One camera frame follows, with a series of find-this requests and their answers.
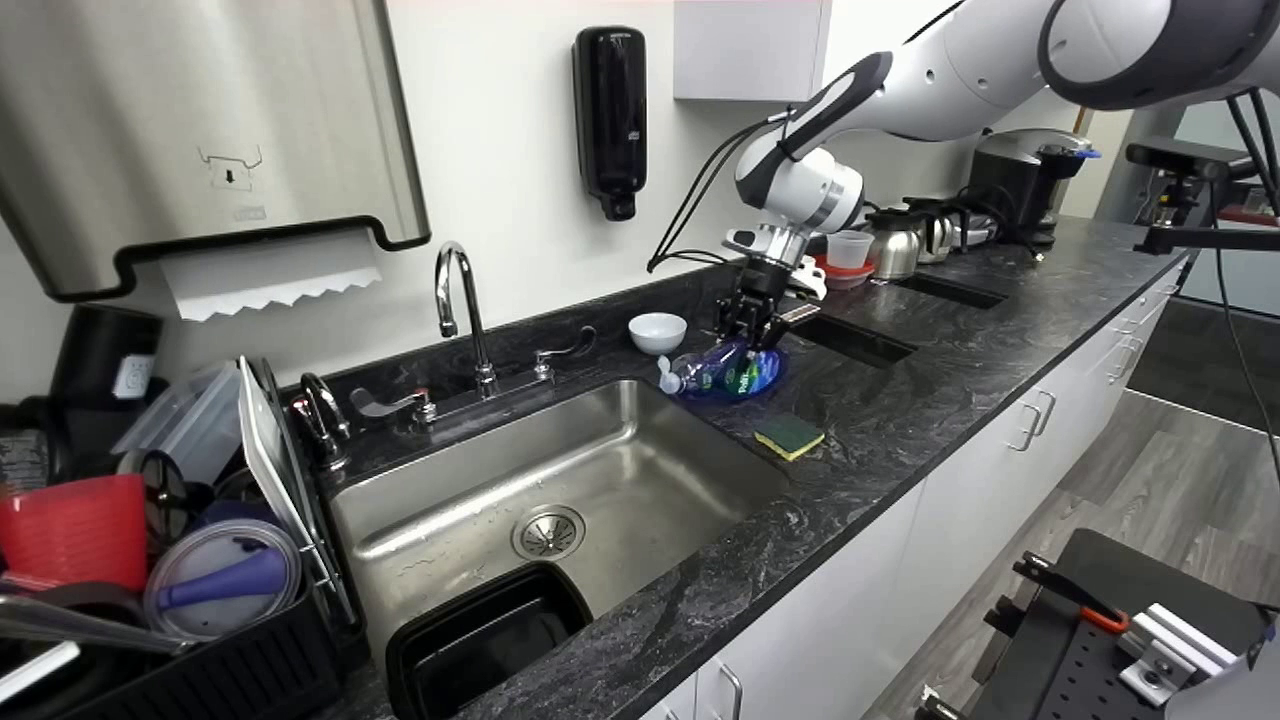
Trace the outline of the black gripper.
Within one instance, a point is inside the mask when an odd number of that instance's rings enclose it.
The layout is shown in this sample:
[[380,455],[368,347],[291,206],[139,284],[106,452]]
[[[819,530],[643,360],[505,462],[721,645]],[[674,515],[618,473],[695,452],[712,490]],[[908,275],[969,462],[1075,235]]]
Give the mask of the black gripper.
[[813,255],[813,233],[759,223],[723,235],[743,262],[733,291],[715,299],[721,335],[753,352],[778,347],[779,335],[816,316],[829,299],[829,270]]

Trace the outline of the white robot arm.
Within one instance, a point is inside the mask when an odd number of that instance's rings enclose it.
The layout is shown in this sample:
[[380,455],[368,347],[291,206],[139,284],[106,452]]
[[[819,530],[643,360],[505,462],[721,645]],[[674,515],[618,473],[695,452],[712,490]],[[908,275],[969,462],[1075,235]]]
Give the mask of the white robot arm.
[[1080,107],[1278,93],[1280,0],[952,0],[903,43],[747,124],[733,184],[787,241],[843,233],[868,181],[823,147],[838,124],[961,141],[1039,87]]

